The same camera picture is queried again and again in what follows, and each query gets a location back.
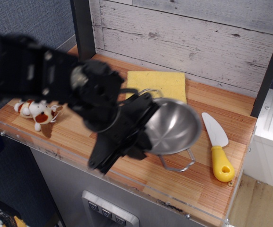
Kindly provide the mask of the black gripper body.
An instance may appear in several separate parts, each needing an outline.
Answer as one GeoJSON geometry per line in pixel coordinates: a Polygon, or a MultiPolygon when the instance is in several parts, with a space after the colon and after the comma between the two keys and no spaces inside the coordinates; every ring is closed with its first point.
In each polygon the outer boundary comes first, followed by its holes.
{"type": "Polygon", "coordinates": [[[94,132],[110,128],[118,115],[118,96],[124,79],[107,63],[87,60],[70,76],[72,96],[68,107],[94,132]]]}

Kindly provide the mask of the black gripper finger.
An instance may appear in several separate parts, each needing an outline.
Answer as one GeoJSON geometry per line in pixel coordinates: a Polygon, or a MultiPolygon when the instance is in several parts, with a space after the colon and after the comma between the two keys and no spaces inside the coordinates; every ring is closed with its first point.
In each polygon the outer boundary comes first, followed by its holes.
{"type": "Polygon", "coordinates": [[[147,157],[145,153],[151,149],[152,143],[149,136],[147,133],[142,132],[137,138],[136,143],[127,152],[127,156],[137,160],[143,160],[147,157]]]}
{"type": "Polygon", "coordinates": [[[124,101],[111,127],[97,134],[88,166],[106,174],[119,157],[127,155],[158,109],[150,94],[133,95],[124,101]]]}

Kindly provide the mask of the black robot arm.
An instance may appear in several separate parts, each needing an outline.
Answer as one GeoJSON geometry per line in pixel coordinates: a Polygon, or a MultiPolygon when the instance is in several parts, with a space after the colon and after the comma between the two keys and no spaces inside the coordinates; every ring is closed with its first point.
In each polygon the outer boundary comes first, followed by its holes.
{"type": "Polygon", "coordinates": [[[121,156],[141,160],[152,143],[145,126],[159,105],[149,93],[123,89],[106,63],[39,45],[24,35],[0,35],[0,103],[7,98],[66,103],[97,133],[88,161],[105,174],[121,156]]]}

